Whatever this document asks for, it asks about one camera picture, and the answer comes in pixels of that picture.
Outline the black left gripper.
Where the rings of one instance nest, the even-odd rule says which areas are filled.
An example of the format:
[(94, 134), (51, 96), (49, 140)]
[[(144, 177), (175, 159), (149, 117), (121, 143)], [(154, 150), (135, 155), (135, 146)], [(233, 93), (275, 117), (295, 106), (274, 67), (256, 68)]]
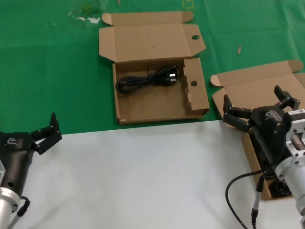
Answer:
[(47, 127), (30, 133), (13, 132), (0, 134), (0, 160), (5, 168), (1, 187), (22, 194), (32, 164), (34, 151), (44, 154), (62, 140), (59, 122), (52, 113)]

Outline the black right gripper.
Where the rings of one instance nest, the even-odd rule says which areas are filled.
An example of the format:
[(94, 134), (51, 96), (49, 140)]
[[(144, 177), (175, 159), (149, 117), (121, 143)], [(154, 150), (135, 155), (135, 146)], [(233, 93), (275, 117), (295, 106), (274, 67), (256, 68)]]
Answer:
[(278, 103), (253, 110), (234, 107), (225, 94), (223, 121), (243, 132), (248, 132), (251, 127), (270, 164), (278, 165), (285, 154), (287, 125), (283, 120), (284, 109), (290, 107), (293, 111), (298, 110), (300, 101), (283, 91), (279, 85), (275, 86), (274, 94)]

